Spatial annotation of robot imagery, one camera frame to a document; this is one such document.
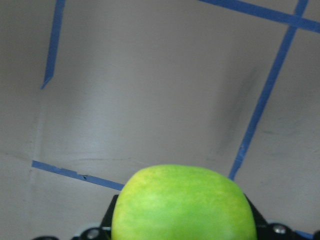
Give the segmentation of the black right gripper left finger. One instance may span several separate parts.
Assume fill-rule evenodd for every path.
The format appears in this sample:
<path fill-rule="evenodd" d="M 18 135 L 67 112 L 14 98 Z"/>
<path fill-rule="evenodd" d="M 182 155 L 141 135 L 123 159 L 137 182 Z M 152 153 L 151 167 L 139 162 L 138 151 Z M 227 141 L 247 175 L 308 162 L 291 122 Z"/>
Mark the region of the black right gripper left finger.
<path fill-rule="evenodd" d="M 100 223 L 101 228 L 111 229 L 113 214 L 114 214 L 114 210 L 115 210 L 115 206 L 116 206 L 116 202 L 117 202 L 118 197 L 119 197 L 118 194 L 116 194 L 112 197 L 112 200 L 109 203 L 109 206 L 106 210 L 106 213 L 104 214 L 102 221 Z"/>

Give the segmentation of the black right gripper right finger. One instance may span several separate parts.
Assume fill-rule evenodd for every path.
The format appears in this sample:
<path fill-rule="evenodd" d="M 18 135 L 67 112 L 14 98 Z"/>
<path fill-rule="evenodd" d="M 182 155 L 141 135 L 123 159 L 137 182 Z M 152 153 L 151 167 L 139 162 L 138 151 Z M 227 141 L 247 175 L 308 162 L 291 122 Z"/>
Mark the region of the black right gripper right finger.
<path fill-rule="evenodd" d="M 253 215 L 253 219 L 254 219 L 256 228 L 266 228 L 268 226 L 268 222 L 266 221 L 266 219 L 259 212 L 259 210 L 255 207 L 255 205 L 248 198 L 248 196 L 245 195 L 245 197 L 246 197 L 246 199 L 247 199 L 247 201 L 249 203 L 249 206 L 250 206 L 250 209 L 251 209 L 251 212 L 252 212 L 252 215 Z"/>

